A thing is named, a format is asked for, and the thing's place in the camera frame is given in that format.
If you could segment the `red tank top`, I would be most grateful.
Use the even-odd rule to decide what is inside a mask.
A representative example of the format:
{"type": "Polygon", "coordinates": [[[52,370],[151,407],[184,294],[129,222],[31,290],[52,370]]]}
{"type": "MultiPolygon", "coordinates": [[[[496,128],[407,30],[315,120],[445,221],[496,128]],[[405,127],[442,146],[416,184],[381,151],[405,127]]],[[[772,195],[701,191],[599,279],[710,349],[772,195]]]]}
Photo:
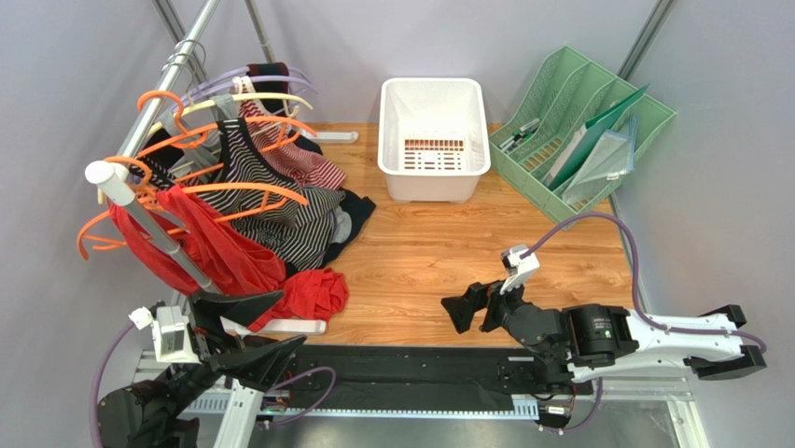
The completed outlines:
{"type": "MultiPolygon", "coordinates": [[[[248,330],[259,331],[274,319],[293,317],[328,322],[348,302],[349,289],[342,273],[325,268],[287,277],[286,265],[270,249],[242,236],[229,222],[214,222],[208,211],[187,196],[178,193],[167,199],[165,206],[188,231],[173,238],[223,294],[285,292],[248,330]]],[[[201,289],[171,256],[148,241],[144,229],[124,209],[113,210],[109,218],[131,252],[166,285],[188,296],[201,289]]]]}

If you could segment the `orange plastic hanger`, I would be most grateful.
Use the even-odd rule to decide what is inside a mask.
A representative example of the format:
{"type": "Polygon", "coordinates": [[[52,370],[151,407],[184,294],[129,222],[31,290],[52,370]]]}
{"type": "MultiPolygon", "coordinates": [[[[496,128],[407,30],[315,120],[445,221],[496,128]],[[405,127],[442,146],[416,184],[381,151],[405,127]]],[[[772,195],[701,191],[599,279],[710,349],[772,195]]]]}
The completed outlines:
{"type": "Polygon", "coordinates": [[[202,210],[208,211],[214,222],[222,223],[278,210],[290,202],[301,206],[309,204],[309,201],[296,191],[263,183],[243,182],[227,185],[220,183],[203,187],[196,186],[192,189],[181,186],[174,186],[167,190],[156,189],[152,186],[147,188],[138,185],[141,178],[131,172],[130,165],[117,162],[120,157],[122,156],[108,157],[102,161],[92,162],[85,170],[86,179],[97,187],[100,197],[106,202],[107,210],[89,220],[77,234],[77,251],[84,260],[89,258],[89,252],[84,245],[86,240],[103,244],[103,250],[111,250],[124,245],[122,241],[89,234],[89,230],[93,226],[110,217],[111,212],[117,208],[124,209],[131,216],[133,210],[139,207],[144,211],[146,217],[154,217],[158,213],[169,213],[171,210],[165,206],[165,201],[181,193],[197,203],[202,210]],[[259,196],[258,204],[249,210],[222,215],[200,197],[202,193],[238,190],[255,192],[259,196]]]}

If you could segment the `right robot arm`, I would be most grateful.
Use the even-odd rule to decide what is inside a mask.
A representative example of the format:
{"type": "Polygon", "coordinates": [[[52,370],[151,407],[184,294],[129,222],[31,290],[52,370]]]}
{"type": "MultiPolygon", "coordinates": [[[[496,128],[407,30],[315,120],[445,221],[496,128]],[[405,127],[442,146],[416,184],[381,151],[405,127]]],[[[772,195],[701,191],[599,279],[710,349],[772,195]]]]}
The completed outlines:
{"type": "Polygon", "coordinates": [[[534,380],[544,386],[581,384],[605,376],[691,370],[706,381],[746,377],[766,368],[762,350],[744,343],[741,307],[697,317],[641,315],[620,306],[586,304],[543,309],[502,282],[474,283],[441,300],[455,330],[468,331],[484,311],[482,332],[503,329],[530,352],[534,380]]]}

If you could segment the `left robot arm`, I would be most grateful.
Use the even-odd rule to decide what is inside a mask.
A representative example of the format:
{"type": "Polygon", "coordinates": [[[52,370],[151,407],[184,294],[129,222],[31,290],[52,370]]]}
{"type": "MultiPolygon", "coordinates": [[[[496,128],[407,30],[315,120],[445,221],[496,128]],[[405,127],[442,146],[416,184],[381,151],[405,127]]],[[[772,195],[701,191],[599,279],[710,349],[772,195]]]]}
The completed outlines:
{"type": "Polygon", "coordinates": [[[163,302],[136,312],[131,325],[147,322],[154,346],[166,355],[167,368],[156,378],[126,385],[104,397],[92,396],[91,441],[96,447],[194,447],[200,422],[180,414],[222,377],[257,392],[273,389],[307,340],[255,335],[233,336],[223,326],[236,318],[254,321],[283,297],[284,291],[229,296],[197,290],[188,311],[163,302]]]}

